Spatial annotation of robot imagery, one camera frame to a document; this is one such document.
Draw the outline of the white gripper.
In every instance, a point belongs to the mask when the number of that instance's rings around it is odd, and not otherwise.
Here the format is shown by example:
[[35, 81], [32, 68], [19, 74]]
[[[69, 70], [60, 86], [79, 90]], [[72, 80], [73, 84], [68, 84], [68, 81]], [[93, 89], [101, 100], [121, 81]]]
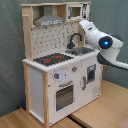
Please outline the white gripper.
[[81, 20], [79, 24], [85, 33], [86, 40], [89, 43], [97, 44], [99, 41], [99, 30], [96, 26], [88, 20]]

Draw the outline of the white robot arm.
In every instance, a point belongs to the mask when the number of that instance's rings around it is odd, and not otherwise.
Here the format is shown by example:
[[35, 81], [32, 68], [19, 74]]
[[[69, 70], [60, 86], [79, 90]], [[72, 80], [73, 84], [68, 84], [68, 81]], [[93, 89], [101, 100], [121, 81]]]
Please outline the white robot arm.
[[100, 64], [128, 70], [128, 64], [116, 60], [123, 42], [116, 37], [101, 32], [96, 28], [93, 22], [81, 20], [79, 22], [85, 33], [86, 40], [90, 45], [99, 48], [97, 61]]

